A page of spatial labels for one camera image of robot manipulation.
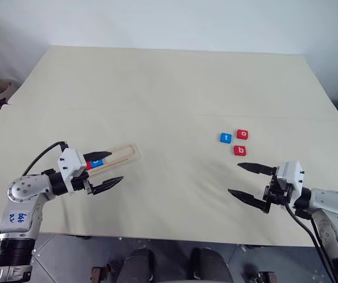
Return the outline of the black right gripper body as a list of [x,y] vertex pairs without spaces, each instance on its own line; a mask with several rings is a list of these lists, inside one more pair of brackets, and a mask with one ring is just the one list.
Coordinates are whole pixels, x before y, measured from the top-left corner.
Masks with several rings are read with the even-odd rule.
[[274,167],[271,181],[265,188],[263,200],[267,206],[271,206],[271,204],[285,205],[291,201],[293,186],[279,175],[279,171],[279,166]]

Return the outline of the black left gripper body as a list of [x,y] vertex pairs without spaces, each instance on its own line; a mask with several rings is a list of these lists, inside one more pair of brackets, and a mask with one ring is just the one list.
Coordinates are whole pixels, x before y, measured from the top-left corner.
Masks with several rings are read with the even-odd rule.
[[89,174],[85,170],[78,177],[71,180],[73,191],[85,190],[88,195],[95,195],[94,187],[89,181]]

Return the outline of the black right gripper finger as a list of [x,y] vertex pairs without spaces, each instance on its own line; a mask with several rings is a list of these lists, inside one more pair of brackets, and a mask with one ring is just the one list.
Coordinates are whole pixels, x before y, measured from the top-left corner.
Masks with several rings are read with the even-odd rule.
[[269,202],[267,201],[267,194],[265,193],[262,197],[262,200],[255,198],[253,195],[240,190],[228,189],[228,192],[232,194],[235,198],[242,201],[243,203],[250,205],[254,208],[260,209],[262,212],[268,214],[270,211]]
[[238,163],[237,166],[255,174],[274,175],[276,172],[275,167],[269,167],[259,163],[242,162]]

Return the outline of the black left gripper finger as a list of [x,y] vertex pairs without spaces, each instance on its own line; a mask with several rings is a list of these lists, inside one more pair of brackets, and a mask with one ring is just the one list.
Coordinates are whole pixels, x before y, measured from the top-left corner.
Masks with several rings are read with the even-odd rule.
[[108,156],[112,155],[111,152],[108,151],[100,151],[100,152],[91,152],[83,155],[86,162],[95,162],[97,160],[102,160]]
[[114,177],[106,181],[103,181],[100,185],[97,185],[97,186],[91,185],[91,193],[93,195],[97,195],[99,193],[105,192],[106,190],[110,190],[115,185],[117,185],[120,181],[122,181],[123,178],[124,178],[123,176]]

